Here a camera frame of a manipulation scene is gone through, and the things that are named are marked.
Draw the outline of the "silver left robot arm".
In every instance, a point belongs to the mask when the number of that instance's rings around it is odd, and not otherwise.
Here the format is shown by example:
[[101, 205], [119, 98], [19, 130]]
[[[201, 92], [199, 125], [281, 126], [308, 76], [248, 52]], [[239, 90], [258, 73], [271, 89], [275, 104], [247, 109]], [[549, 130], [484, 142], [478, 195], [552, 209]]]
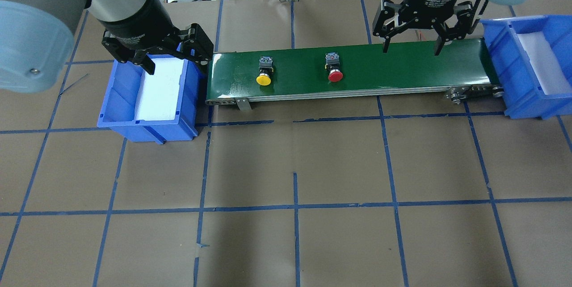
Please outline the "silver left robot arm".
[[121, 63], [149, 74], [149, 55], [195, 59], [193, 29], [174, 26], [160, 0], [1, 0], [1, 88], [35, 93], [55, 84], [88, 10], [105, 28], [102, 45]]

